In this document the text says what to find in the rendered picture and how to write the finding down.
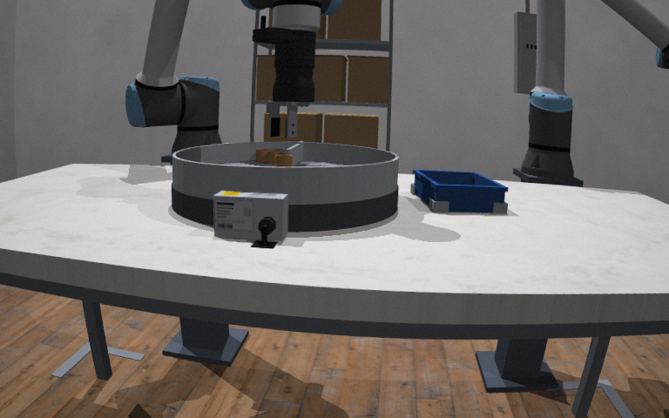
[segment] wooden floor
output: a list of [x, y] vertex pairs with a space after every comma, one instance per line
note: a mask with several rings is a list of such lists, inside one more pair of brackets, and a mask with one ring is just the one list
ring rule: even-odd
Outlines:
[[[231, 367], [162, 355], [179, 319], [102, 306], [113, 376], [90, 355], [81, 302], [0, 285], [0, 417], [572, 417], [575, 390], [486, 394], [476, 351], [495, 340], [396, 340], [246, 328]], [[579, 381], [590, 338], [549, 340], [561, 381]], [[669, 417], [669, 335], [613, 337], [601, 380], [637, 417]], [[616, 417], [597, 389], [590, 417]]]

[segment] table leg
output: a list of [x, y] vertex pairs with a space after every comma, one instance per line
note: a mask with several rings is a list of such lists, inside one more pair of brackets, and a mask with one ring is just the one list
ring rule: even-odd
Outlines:
[[109, 362], [109, 348], [106, 346], [104, 321], [101, 319], [101, 305], [96, 302], [83, 301], [85, 329], [88, 331], [88, 342], [91, 344], [93, 367], [96, 377], [108, 381], [112, 377], [112, 364]]
[[574, 416], [587, 416], [591, 407], [591, 399], [596, 391], [598, 377], [601, 375], [601, 367], [604, 366], [606, 349], [609, 347], [611, 336], [593, 337], [591, 347], [589, 347], [588, 357], [584, 366], [584, 373], [581, 375], [581, 382], [578, 384], [576, 400], [573, 402], [571, 412]]
[[547, 339], [499, 340], [496, 351], [478, 351], [476, 359], [486, 393], [562, 388], [543, 360]]
[[231, 366], [247, 336], [247, 330], [230, 328], [227, 324], [180, 318], [180, 331], [163, 350], [163, 355]]

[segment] shelf board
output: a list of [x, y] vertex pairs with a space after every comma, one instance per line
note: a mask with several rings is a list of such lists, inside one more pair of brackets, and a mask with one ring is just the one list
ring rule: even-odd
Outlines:
[[[263, 48], [274, 50], [273, 44], [258, 44]], [[389, 51], [389, 41], [353, 41], [349, 39], [317, 39], [317, 50], [345, 51]]]
[[[267, 105], [268, 101], [267, 100], [255, 100], [256, 105]], [[357, 103], [357, 102], [311, 102], [310, 105], [319, 105], [319, 106], [366, 106], [366, 107], [382, 107], [382, 108], [387, 108], [389, 107], [388, 104], [386, 103]]]

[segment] table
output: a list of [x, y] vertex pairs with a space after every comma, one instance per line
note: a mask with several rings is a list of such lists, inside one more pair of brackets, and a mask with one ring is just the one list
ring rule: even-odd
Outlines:
[[669, 205], [636, 192], [502, 181], [507, 214], [437, 214], [400, 174], [378, 224], [214, 237], [171, 209], [171, 167], [67, 165], [0, 184], [0, 283], [84, 302], [99, 379], [100, 304], [178, 316], [164, 354], [230, 364], [247, 331], [498, 339], [487, 392], [562, 388], [547, 339], [592, 337], [585, 416], [613, 335], [669, 334]]

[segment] blue plastic bin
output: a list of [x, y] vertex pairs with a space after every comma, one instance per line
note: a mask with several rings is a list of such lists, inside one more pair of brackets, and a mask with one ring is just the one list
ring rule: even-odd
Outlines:
[[494, 212], [509, 188], [477, 172], [414, 170], [414, 194], [427, 206], [429, 200], [449, 202], [448, 212]]

